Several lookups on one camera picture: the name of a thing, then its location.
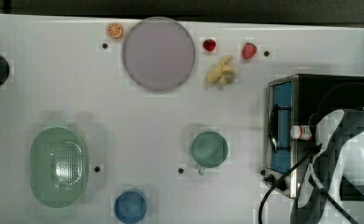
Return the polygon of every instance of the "red strawberry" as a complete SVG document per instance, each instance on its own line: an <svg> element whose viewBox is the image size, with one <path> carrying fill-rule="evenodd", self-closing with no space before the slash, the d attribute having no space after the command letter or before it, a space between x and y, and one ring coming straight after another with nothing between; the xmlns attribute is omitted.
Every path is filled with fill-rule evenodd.
<svg viewBox="0 0 364 224"><path fill-rule="evenodd" d="M257 48L254 44L246 43L243 48L243 58L250 59L252 58L257 51Z"/></svg>
<svg viewBox="0 0 364 224"><path fill-rule="evenodd" d="M217 46L217 43L213 39L207 39L203 43L204 49L206 49L208 51L213 51L216 46Z"/></svg>

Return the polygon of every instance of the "green bowl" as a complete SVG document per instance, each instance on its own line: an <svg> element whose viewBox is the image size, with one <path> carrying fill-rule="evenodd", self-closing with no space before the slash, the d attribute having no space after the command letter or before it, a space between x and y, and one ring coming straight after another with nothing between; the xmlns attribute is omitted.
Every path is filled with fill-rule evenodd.
<svg viewBox="0 0 364 224"><path fill-rule="evenodd" d="M200 133L193 140L191 154L202 167L214 168L228 157L228 144L218 133Z"/></svg>
<svg viewBox="0 0 364 224"><path fill-rule="evenodd" d="M80 139L65 128L49 128L30 150L30 182L34 196L45 206L74 203L87 185L89 163Z"/></svg>

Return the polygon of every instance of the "orange fruit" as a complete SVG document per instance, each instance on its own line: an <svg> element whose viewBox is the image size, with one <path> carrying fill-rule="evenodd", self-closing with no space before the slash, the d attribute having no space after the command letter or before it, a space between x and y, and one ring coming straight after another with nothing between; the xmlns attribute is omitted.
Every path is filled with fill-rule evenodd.
<svg viewBox="0 0 364 224"><path fill-rule="evenodd" d="M123 27L118 23L109 24L106 27L106 32L110 37L114 39L119 39L123 37Z"/></svg>

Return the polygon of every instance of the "black appliance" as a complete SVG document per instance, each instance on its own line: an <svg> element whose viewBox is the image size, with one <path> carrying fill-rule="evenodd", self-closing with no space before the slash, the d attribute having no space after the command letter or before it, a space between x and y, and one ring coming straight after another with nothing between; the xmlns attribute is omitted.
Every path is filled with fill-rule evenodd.
<svg viewBox="0 0 364 224"><path fill-rule="evenodd" d="M315 124L336 109L364 106L364 77L297 74L277 79L268 85L268 106L265 174L277 179L303 157L305 147L315 146L315 142L292 139L290 127ZM295 198L305 169L302 165L292 172L286 178L287 189L277 190ZM364 200L345 178L341 191L342 200Z"/></svg>

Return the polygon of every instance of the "small blue cup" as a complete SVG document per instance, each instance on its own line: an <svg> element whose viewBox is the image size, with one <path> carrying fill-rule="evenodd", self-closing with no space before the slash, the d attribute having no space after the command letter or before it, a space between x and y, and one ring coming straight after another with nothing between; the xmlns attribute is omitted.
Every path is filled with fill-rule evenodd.
<svg viewBox="0 0 364 224"><path fill-rule="evenodd" d="M141 221L147 213L147 199L138 190L128 190L116 199L114 210L121 222L134 224Z"/></svg>

